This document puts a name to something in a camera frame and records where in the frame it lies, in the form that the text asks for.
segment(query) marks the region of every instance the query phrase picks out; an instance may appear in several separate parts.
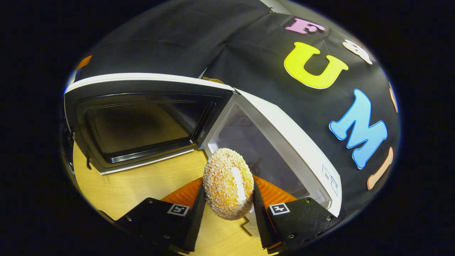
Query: table surface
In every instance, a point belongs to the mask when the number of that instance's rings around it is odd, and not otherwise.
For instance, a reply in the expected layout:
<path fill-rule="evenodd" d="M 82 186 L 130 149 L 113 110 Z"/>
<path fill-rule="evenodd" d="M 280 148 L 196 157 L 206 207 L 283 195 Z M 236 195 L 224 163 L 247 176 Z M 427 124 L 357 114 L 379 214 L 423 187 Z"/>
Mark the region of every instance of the table surface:
<path fill-rule="evenodd" d="M 97 210 L 119 219 L 147 197 L 161 199 L 183 185 L 202 177 L 207 156 L 195 150 L 153 164 L 100 175 L 74 143 L 74 171 L 81 193 Z M 190 255 L 269 255 L 259 237 L 249 235 L 241 225 L 247 220 L 223 220 L 205 205 L 195 252 Z"/>

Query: coconut-covered donut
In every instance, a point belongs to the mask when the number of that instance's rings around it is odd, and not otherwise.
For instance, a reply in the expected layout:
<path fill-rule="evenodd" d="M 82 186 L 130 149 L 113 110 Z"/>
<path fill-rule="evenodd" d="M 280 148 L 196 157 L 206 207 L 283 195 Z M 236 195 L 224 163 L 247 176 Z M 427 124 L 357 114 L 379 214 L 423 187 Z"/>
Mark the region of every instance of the coconut-covered donut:
<path fill-rule="evenodd" d="M 203 175 L 206 201 L 225 220 L 243 218 L 253 205 L 253 175 L 243 157 L 219 148 L 208 159 Z"/>

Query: open microwave door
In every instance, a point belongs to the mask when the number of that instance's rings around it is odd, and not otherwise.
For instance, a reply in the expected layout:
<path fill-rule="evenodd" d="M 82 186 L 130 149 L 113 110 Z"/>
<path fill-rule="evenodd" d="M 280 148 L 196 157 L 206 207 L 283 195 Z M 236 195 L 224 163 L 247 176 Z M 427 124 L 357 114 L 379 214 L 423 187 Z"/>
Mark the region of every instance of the open microwave door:
<path fill-rule="evenodd" d="M 341 180 L 314 141 L 277 105 L 236 89 L 202 143 L 243 156 L 251 172 L 298 199 L 311 197 L 338 217 Z"/>
<path fill-rule="evenodd" d="M 167 74 L 117 73 L 65 91 L 65 117 L 89 162 L 109 174 L 193 151 L 235 90 Z"/>

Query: letter m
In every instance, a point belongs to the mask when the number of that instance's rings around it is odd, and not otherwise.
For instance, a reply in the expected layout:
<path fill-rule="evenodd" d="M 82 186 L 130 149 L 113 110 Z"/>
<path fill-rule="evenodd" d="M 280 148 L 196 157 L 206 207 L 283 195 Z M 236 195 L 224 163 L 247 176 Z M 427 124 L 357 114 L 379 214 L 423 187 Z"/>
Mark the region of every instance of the letter m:
<path fill-rule="evenodd" d="M 370 157 L 387 138 L 387 128 L 383 121 L 369 126 L 371 118 L 371 101 L 359 89 L 354 89 L 355 100 L 351 108 L 338 121 L 331 121 L 330 130 L 339 140 L 347 138 L 348 129 L 354 125 L 347 147 L 353 148 L 365 144 L 352 152 L 352 158 L 359 169 L 363 169 Z"/>

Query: yellow letter u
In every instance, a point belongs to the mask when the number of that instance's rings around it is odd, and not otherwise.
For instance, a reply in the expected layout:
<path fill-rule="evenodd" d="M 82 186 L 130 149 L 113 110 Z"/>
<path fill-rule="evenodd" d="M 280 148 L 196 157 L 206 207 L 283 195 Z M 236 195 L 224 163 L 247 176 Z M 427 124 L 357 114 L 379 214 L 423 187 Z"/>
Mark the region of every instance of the yellow letter u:
<path fill-rule="evenodd" d="M 329 64 L 325 68 L 324 72 L 322 72 L 319 76 L 312 75 L 305 70 L 305 63 L 313 54 L 319 54 L 321 51 L 311 45 L 301 42 L 295 42 L 294 45 L 294 50 L 292 50 L 292 52 L 290 52 L 284 60 L 284 68 L 289 75 L 299 80 L 306 86 L 316 89 L 326 89 L 335 82 L 343 69 L 349 69 L 348 66 L 341 60 L 331 55 L 327 55 Z"/>

